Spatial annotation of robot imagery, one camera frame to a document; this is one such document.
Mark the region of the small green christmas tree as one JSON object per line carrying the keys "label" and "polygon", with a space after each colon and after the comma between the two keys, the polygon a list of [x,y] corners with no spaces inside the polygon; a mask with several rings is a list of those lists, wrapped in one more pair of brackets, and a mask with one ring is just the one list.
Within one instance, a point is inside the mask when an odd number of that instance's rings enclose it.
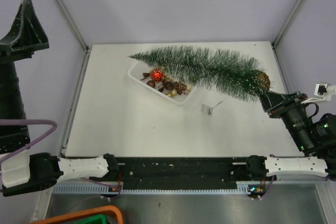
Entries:
{"label": "small green christmas tree", "polygon": [[166,46],[130,57],[178,81],[246,102],[258,100],[270,89],[271,81],[259,60],[235,50]]}

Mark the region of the white plastic basket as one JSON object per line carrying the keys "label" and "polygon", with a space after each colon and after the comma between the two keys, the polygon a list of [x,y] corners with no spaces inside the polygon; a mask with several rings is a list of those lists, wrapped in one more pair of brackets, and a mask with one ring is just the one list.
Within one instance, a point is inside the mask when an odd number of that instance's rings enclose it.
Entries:
{"label": "white plastic basket", "polygon": [[128,76],[140,86],[149,89],[161,98],[172,102],[175,105],[183,106],[196,94],[197,88],[165,74],[161,82],[154,82],[150,78],[150,72],[156,68],[151,68],[142,62],[136,62],[128,70]]}

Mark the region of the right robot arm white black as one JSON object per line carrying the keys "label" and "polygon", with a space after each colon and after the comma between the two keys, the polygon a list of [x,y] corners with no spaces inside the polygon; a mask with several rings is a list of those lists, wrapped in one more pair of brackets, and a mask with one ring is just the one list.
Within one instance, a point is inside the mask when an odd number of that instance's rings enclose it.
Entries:
{"label": "right robot arm white black", "polygon": [[280,94],[267,91],[260,95],[264,112],[271,119],[281,119],[303,157],[247,158],[245,174],[248,178],[279,175],[313,175],[335,179],[335,115],[324,114],[317,122],[313,116],[319,112],[319,102],[330,101],[334,91],[315,91],[309,98],[296,92]]}

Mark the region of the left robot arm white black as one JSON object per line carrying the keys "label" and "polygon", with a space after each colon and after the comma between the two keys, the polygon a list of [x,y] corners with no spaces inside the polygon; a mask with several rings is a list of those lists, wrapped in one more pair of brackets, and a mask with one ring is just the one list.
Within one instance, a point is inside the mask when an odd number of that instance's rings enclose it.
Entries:
{"label": "left robot arm white black", "polygon": [[83,179],[121,192],[121,171],[114,155],[66,159],[29,149],[57,128],[52,120],[27,119],[15,62],[49,48],[48,37],[32,0],[22,0],[9,32],[1,39],[1,193],[5,197],[48,189],[57,183]]}

